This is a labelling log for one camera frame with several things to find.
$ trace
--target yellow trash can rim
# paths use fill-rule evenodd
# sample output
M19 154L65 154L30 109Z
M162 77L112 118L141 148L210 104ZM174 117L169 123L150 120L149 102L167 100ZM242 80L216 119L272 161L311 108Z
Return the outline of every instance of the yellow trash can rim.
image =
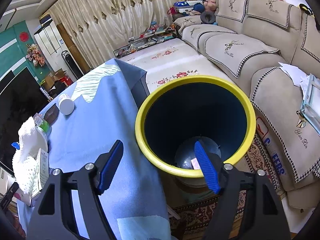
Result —
M224 163L230 163L234 165L246 154L254 138L254 134L256 130L256 118L255 118L255 112L254 112L253 106L249 98L246 96L246 94L231 82L226 81L222 78L214 77L214 76L196 75L196 76L178 78L176 80L170 81L162 85L146 98L146 100L143 102L143 104L141 105L138 111L136 122L135 122L136 139L142 153L153 165L155 165L157 168L167 173L170 173L172 175L179 176L179 177L185 177L185 178L203 178L203 174L201 170L182 169L162 161L151 150L150 146L147 143L147 140L145 137L145 131L144 131L144 122L148 114L148 111L153 105L153 103L167 91L175 87L178 87L180 85L184 85L188 83L210 83L210 84L215 84L220 87L223 87L229 90L232 94L234 94L238 98L238 100L241 102L244 108L244 111L247 117L247 129L244 136L244 140L242 141L242 144L240 145L238 150L230 158L224 161Z

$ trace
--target television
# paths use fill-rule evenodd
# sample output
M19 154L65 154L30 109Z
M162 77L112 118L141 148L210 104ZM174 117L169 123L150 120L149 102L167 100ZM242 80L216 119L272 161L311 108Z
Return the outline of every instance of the television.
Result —
M48 99L28 68L24 68L0 92L0 166L11 175L14 175L12 158L16 151L11 144L19 141L18 130L47 104Z
M4 88L10 83L10 81L14 78L14 73L10 70L6 75L0 77L0 93Z

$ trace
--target blue tablecloth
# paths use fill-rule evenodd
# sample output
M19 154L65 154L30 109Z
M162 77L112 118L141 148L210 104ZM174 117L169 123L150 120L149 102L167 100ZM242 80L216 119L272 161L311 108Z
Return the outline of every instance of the blue tablecloth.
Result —
M117 139L123 142L124 155L111 187L100 196L110 226L122 240L171 239L159 175L135 139L137 105L148 95L145 75L144 70L114 59L89 72L63 92L82 95L76 96L72 114L59 113L48 137L49 166L63 172L93 163ZM88 238L78 192L72 197L79 233ZM33 208L19 202L18 209L27 232Z

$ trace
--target curtain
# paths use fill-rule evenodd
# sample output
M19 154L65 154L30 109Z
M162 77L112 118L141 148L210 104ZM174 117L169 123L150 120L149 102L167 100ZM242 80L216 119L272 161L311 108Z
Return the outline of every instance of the curtain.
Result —
M138 37L155 20L171 24L169 7L179 0L58 0L49 10L62 23L91 67L115 57L113 51Z

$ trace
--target sofa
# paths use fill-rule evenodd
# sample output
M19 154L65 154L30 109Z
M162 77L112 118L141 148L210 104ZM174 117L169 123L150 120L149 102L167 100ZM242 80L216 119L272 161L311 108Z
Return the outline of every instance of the sofa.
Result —
M313 16L279 0L217 0L217 25L177 19L180 38L250 98L261 136L295 208L320 201L320 137L300 114L302 91L280 69L320 78L320 32Z

